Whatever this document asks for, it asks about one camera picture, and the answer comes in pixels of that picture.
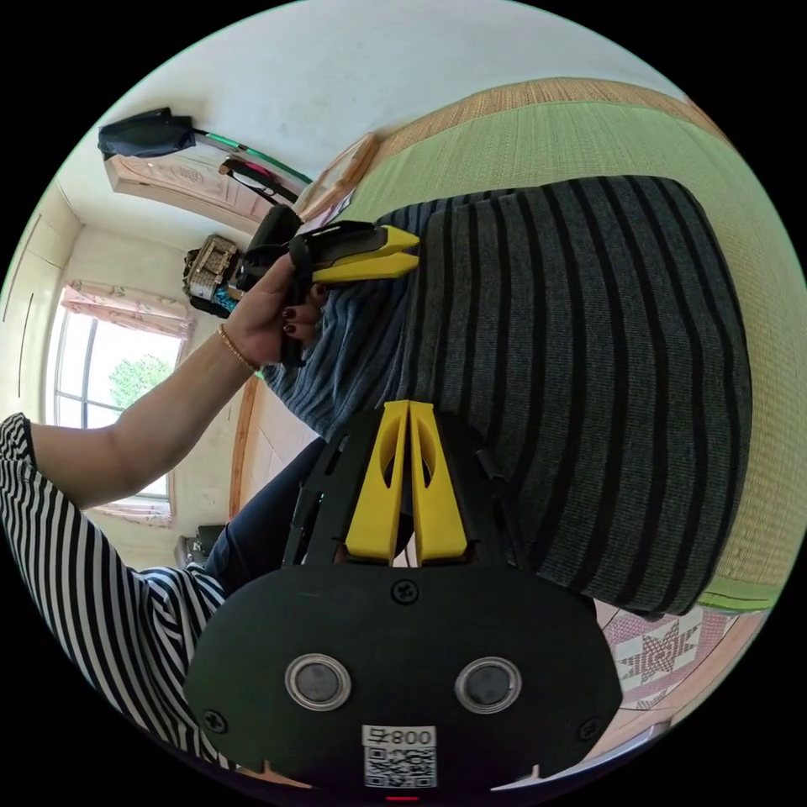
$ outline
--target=screw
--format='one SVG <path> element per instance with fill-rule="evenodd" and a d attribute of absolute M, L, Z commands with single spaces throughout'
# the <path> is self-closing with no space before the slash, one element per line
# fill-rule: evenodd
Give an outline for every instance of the screw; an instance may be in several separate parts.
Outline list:
<path fill-rule="evenodd" d="M 418 587 L 411 580 L 398 580 L 393 585 L 393 600 L 398 605 L 411 605 L 419 596 Z"/>
<path fill-rule="evenodd" d="M 578 739 L 583 742 L 591 740 L 599 731 L 599 720 L 596 717 L 586 720 L 578 729 Z"/>
<path fill-rule="evenodd" d="M 202 720 L 214 734 L 225 734 L 227 731 L 227 721 L 218 712 L 208 709 L 202 715 Z"/>

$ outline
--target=label sticker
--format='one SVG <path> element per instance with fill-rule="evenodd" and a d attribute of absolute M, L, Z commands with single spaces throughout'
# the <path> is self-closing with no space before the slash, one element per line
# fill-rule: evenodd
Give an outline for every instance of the label sticker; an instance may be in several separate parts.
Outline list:
<path fill-rule="evenodd" d="M 363 725 L 368 788 L 437 787 L 437 731 L 432 725 Z"/>

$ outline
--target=jeans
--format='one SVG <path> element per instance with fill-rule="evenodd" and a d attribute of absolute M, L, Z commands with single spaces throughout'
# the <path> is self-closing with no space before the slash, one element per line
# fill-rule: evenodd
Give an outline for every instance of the jeans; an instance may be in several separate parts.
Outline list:
<path fill-rule="evenodd" d="M 225 597 L 280 568 L 300 486 L 327 445 L 318 439 L 304 448 L 224 527 L 204 569 L 219 581 Z M 398 525 L 396 555 L 404 550 L 413 532 L 410 510 L 402 514 Z"/>

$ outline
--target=gold bracelet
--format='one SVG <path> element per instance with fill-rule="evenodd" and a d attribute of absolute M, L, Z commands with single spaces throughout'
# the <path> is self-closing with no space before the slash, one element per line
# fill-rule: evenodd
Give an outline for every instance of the gold bracelet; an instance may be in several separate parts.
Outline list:
<path fill-rule="evenodd" d="M 227 347 L 229 348 L 230 353 L 232 353 L 232 354 L 233 354 L 233 356 L 235 356 L 235 358 L 236 358 L 236 359 L 238 359 L 238 361 L 240 361 L 240 362 L 241 362 L 241 364 L 243 364 L 243 365 L 244 365 L 244 367 L 249 367 L 250 372 L 253 372 L 253 373 L 256 373 L 256 372 L 260 372 L 260 371 L 261 371 L 261 369 L 260 369 L 259 367 L 256 367 L 254 364 L 252 364 L 252 362 L 251 362 L 251 361 L 247 361 L 247 360 L 244 358 L 244 356 L 243 356 L 243 354 L 241 353 L 241 351 L 239 351 L 239 349 L 238 349 L 238 348 L 237 348 L 237 347 L 236 347 L 236 346 L 233 344 L 233 341 L 232 341 L 232 340 L 231 340 L 231 339 L 230 339 L 230 338 L 227 336 L 227 332 L 224 330 L 224 326 L 223 326 L 223 325 L 220 325 L 220 326 L 219 326 L 219 330 L 217 331 L 217 333 L 219 334 L 219 338 L 220 338 L 220 339 L 221 339 L 221 340 L 222 340 L 222 341 L 223 341 L 223 342 L 224 342 L 224 343 L 227 345 Z"/>

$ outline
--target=tree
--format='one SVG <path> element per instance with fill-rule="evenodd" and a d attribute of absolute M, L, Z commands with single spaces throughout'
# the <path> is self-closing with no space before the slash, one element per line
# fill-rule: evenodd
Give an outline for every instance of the tree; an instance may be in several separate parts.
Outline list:
<path fill-rule="evenodd" d="M 150 353 L 136 361 L 123 359 L 109 374 L 112 400 L 115 406 L 127 409 L 170 375 L 171 365 Z"/>

